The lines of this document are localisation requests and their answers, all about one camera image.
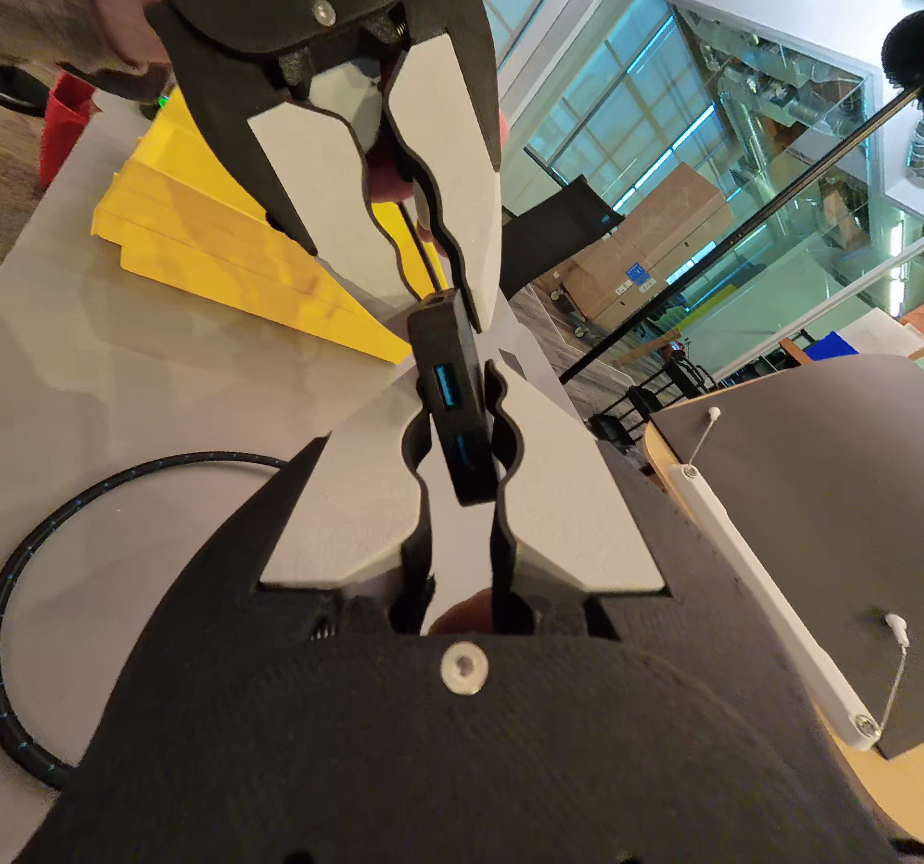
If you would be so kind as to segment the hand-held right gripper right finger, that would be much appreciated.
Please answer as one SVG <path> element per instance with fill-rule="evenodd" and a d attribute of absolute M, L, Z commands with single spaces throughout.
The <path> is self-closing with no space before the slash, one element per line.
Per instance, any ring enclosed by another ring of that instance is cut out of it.
<path fill-rule="evenodd" d="M 586 631 L 591 601 L 665 593 L 663 574 L 582 422 L 515 371 L 487 371 L 502 466 L 491 528 L 496 631 Z"/>

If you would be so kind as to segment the red floor bin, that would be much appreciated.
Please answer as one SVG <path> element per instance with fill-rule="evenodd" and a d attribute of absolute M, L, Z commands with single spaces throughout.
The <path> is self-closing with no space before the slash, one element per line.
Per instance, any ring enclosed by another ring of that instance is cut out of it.
<path fill-rule="evenodd" d="M 50 187 L 96 112 L 95 91 L 71 73 L 63 71 L 56 77 L 40 135 L 38 178 L 43 191 Z"/>

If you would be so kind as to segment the blue storage crate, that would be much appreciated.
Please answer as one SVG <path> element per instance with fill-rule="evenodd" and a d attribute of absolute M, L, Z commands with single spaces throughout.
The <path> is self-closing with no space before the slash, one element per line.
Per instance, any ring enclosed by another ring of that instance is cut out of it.
<path fill-rule="evenodd" d="M 851 345 L 839 332 L 832 331 L 822 339 L 815 340 L 806 346 L 803 353 L 813 362 L 822 362 L 858 355 L 860 351 Z"/>

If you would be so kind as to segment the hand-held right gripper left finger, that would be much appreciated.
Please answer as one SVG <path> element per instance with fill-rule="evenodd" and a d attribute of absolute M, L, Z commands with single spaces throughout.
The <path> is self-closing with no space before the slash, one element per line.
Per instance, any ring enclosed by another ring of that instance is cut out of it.
<path fill-rule="evenodd" d="M 330 432 L 261 586 L 368 598 L 394 630 L 422 629 L 434 581 L 419 467 L 432 449 L 432 431 L 418 380 L 403 374 Z"/>

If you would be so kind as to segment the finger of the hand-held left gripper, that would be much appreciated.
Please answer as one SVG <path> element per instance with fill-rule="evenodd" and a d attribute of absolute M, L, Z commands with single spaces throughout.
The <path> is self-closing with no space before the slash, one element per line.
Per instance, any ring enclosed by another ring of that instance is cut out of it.
<path fill-rule="evenodd" d="M 397 242 L 376 219 L 368 170 L 347 122 L 283 102 L 248 119 L 318 263 L 375 319 L 416 305 Z"/>
<path fill-rule="evenodd" d="M 420 171 L 431 231 L 455 264 L 476 330 L 491 327 L 502 265 L 500 173 L 494 169 L 453 42 L 440 35 L 403 53 L 385 115 Z"/>

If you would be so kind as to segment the person's left hand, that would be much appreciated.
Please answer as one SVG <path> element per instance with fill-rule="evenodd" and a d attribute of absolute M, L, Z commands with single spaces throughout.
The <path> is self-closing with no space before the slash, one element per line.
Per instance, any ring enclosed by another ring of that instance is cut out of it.
<path fill-rule="evenodd" d="M 383 120 L 372 147 L 365 154 L 372 203 L 404 203 L 410 199 L 417 215 L 416 229 L 422 239 L 433 240 L 430 208 L 425 192 L 392 129 Z"/>

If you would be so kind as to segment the yellow plastic bin stack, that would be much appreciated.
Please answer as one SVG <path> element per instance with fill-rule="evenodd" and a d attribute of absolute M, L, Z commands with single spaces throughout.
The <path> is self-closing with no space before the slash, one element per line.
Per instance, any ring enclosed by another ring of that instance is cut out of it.
<path fill-rule="evenodd" d="M 383 361 L 411 353 L 266 222 L 205 142 L 178 87 L 113 177 L 91 232 L 120 247 L 122 270 Z"/>

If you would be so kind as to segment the person's left forearm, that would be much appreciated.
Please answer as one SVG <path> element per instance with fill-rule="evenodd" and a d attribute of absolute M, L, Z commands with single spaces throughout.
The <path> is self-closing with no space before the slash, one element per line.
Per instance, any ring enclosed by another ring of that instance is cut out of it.
<path fill-rule="evenodd" d="M 172 80 L 145 10 L 158 0 L 1 0 L 2 66 L 55 66 L 104 92 L 154 103 Z"/>

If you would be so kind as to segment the black tilted board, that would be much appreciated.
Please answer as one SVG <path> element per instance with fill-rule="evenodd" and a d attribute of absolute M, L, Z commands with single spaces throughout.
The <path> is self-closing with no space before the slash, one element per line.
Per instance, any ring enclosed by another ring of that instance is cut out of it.
<path fill-rule="evenodd" d="M 923 738 L 923 374 L 852 355 L 656 412 L 894 759 Z"/>

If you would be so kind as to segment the black office chair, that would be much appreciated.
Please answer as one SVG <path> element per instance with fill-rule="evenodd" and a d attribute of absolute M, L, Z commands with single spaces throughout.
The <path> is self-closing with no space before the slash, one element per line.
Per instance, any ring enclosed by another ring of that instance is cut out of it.
<path fill-rule="evenodd" d="M 532 281 L 615 231 L 626 217 L 585 175 L 502 224 L 500 290 L 511 300 Z"/>

